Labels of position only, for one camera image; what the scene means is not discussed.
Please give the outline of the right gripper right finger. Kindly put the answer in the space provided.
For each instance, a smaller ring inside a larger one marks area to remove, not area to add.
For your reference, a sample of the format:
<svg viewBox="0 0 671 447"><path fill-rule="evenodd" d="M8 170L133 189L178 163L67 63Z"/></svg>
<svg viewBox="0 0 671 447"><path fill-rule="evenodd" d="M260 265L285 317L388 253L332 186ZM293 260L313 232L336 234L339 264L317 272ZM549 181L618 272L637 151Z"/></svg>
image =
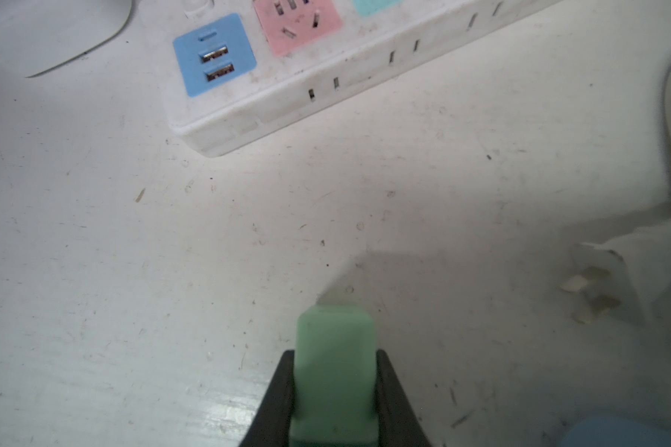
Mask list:
<svg viewBox="0 0 671 447"><path fill-rule="evenodd" d="M378 446L431 447L384 349L377 358L376 410Z"/></svg>

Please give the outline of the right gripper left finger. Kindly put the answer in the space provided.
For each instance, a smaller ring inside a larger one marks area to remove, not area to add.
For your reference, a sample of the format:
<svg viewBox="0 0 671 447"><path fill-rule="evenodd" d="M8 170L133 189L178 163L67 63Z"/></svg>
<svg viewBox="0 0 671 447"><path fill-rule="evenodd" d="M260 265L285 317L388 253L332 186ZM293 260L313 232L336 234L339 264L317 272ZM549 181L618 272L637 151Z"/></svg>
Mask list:
<svg viewBox="0 0 671 447"><path fill-rule="evenodd" d="M288 446L294 395L294 350L286 350L240 447Z"/></svg>

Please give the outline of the green plug adapter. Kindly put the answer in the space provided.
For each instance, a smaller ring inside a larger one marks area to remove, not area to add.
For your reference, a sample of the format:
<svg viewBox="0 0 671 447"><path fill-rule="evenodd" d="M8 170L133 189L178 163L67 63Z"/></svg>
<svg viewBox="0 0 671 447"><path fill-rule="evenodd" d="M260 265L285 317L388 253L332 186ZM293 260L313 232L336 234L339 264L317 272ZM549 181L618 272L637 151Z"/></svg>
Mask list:
<svg viewBox="0 0 671 447"><path fill-rule="evenodd" d="M376 446L377 339L354 305L314 305L297 321L291 446Z"/></svg>

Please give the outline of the blue square socket cube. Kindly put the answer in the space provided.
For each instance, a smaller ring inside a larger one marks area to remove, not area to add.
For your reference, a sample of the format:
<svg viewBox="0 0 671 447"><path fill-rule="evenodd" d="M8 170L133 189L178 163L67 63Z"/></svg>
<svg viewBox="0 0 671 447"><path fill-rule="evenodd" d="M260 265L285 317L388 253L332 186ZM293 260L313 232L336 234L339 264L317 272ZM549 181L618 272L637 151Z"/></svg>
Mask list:
<svg viewBox="0 0 671 447"><path fill-rule="evenodd" d="M572 425L559 447L671 447L671 430L617 415L588 417Z"/></svg>

